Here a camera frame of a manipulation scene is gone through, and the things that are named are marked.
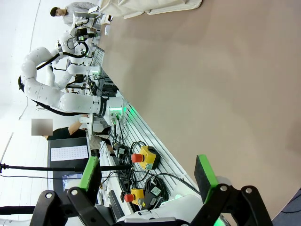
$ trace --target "person's arm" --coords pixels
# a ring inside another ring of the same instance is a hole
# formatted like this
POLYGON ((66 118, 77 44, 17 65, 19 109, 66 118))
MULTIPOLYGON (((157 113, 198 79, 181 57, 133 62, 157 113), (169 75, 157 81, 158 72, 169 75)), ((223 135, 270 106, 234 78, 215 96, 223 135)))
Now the person's arm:
POLYGON ((78 120, 74 124, 72 124, 71 126, 69 126, 68 127, 69 134, 72 135, 73 133, 75 133, 81 127, 81 125, 82 125, 82 123, 78 120))
POLYGON ((91 9, 91 8, 96 6, 96 5, 94 5, 90 2, 87 2, 87 1, 78 1, 78 2, 74 2, 73 4, 74 4, 75 7, 84 8, 84 9, 91 9))

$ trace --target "gray floor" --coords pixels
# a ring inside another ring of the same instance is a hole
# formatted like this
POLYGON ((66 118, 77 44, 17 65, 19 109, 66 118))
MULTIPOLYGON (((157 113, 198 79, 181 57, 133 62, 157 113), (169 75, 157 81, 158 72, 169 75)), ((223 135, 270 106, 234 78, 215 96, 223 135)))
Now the gray floor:
POLYGON ((299 226, 301 225, 301 189, 296 193, 287 206, 273 220, 274 226, 299 226))

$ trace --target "green tape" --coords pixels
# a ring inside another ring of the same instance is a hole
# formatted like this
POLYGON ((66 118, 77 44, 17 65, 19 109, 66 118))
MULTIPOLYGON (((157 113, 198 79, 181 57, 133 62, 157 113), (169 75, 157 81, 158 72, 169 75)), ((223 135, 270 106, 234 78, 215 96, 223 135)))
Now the green tape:
POLYGON ((210 188, 209 188, 209 191, 208 191, 208 194, 207 194, 207 197, 206 197, 206 200, 204 201, 204 203, 206 203, 208 201, 208 199, 210 198, 213 190, 215 189, 215 187, 219 184, 218 183, 218 180, 216 179, 216 176, 214 174, 214 171, 207 159, 207 156, 204 155, 204 154, 200 154, 199 156, 199 160, 202 164, 202 167, 203 167, 203 170, 206 174, 206 177, 209 181, 209 184, 210 184, 210 188))
POLYGON ((92 178, 92 175, 93 175, 93 171, 94 171, 95 167, 98 164, 99 164, 99 160, 98 160, 97 157, 90 157, 89 158, 89 160, 86 164, 84 173, 83 173, 83 177, 81 178, 80 184, 79 184, 79 187, 82 190, 84 190, 86 192, 88 191, 90 181, 91 181, 91 178, 92 178))

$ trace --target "black shirt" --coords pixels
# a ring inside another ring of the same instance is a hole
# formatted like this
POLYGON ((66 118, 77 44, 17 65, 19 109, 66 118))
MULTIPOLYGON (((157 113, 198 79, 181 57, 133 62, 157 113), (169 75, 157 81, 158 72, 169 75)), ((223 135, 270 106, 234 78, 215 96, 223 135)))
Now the black shirt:
POLYGON ((65 127, 53 131, 52 136, 48 136, 47 140, 60 140, 80 137, 86 137, 86 132, 84 130, 78 129, 75 133, 70 135, 68 127, 65 127))

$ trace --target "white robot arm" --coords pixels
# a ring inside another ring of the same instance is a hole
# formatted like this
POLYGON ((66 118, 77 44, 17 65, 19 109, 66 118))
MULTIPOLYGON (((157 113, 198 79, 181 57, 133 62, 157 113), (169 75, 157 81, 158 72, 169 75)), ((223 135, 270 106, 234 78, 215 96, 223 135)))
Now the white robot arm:
POLYGON ((37 66, 43 62, 60 60, 64 57, 73 57, 75 52, 73 41, 68 33, 60 39, 62 52, 54 50, 51 53, 45 48, 40 47, 32 51, 25 57, 21 67, 21 83, 24 85, 24 94, 33 101, 61 109, 71 113, 89 113, 97 114, 107 121, 109 125, 113 124, 116 114, 121 119, 123 115, 124 99, 121 97, 97 97, 85 96, 73 93, 64 93, 61 90, 65 88, 70 81, 73 73, 86 71, 86 67, 70 65, 64 77, 55 83, 55 75, 48 66, 48 77, 46 84, 40 83, 37 78, 37 66))

